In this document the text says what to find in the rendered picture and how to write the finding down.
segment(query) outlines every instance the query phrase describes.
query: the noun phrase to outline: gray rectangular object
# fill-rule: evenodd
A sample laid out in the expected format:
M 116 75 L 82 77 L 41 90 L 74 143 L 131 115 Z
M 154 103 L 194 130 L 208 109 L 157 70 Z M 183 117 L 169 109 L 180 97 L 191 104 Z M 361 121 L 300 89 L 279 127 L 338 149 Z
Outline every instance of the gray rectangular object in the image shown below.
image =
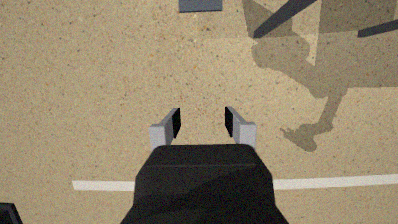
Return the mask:
M 179 0 L 180 13 L 222 11 L 222 0 Z

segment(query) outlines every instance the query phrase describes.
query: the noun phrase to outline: white line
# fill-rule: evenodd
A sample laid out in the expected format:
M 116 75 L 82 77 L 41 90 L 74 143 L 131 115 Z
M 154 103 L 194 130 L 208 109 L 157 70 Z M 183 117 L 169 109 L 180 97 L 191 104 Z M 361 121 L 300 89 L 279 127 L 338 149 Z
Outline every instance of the white line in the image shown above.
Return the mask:
M 134 191 L 132 181 L 72 181 L 78 191 Z
M 274 180 L 275 190 L 297 190 L 332 187 L 360 187 L 398 184 L 398 174 Z M 133 181 L 72 181 L 78 191 L 134 191 Z

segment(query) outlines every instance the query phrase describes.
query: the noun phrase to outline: dark gray box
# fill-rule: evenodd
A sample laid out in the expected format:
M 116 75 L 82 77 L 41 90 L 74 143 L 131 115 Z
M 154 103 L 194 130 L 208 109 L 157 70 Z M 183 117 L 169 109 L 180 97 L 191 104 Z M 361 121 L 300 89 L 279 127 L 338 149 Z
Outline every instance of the dark gray box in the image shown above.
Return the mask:
M 222 11 L 222 0 L 179 0 L 180 13 Z

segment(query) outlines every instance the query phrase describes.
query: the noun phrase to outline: tan speckled surface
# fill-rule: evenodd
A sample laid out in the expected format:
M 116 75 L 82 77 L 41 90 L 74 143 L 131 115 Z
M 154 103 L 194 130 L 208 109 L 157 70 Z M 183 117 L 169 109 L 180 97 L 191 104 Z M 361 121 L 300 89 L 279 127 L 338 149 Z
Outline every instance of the tan speckled surface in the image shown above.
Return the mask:
M 243 2 L 179 14 L 177 0 L 1 1 L 0 202 L 27 224 L 120 223 L 133 192 L 74 191 L 72 180 L 133 181 L 148 127 L 175 107 L 173 144 L 233 143 L 225 106 L 255 122 L 275 179 L 398 173 L 397 31 L 355 38 L 398 19 L 396 0 L 319 1 L 258 42 L 248 31 L 286 0 Z M 340 82 L 350 88 L 326 110 L 333 129 L 314 135 L 316 150 L 284 138 L 317 123 Z M 398 220 L 397 185 L 275 194 L 290 223 Z

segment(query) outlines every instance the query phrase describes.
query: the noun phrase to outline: beige floor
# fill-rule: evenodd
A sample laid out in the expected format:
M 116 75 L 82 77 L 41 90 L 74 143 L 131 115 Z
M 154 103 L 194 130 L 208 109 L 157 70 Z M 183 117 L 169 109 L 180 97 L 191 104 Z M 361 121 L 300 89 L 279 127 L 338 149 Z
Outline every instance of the beige floor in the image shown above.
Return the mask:
M 0 202 L 15 203 L 27 224 L 119 223 L 132 192 L 75 191 L 72 180 L 133 181 L 150 154 L 148 127 L 175 107 L 173 144 L 233 143 L 225 106 L 255 122 L 275 179 L 398 173 L 397 31 L 355 38 L 375 22 L 360 19 L 369 7 L 379 20 L 398 19 L 394 1 L 319 1 L 259 43 L 248 34 L 256 15 L 286 0 L 244 1 L 252 23 L 240 0 L 189 14 L 177 13 L 177 0 L 1 1 Z M 294 50 L 266 46 L 296 40 Z M 280 51 L 268 60 L 252 53 L 256 44 Z M 349 88 L 332 131 L 307 152 L 280 129 L 316 123 L 327 98 L 291 78 L 303 72 L 291 60 L 336 69 L 332 81 L 393 76 Z M 398 220 L 398 185 L 277 191 L 276 200 L 290 223 Z

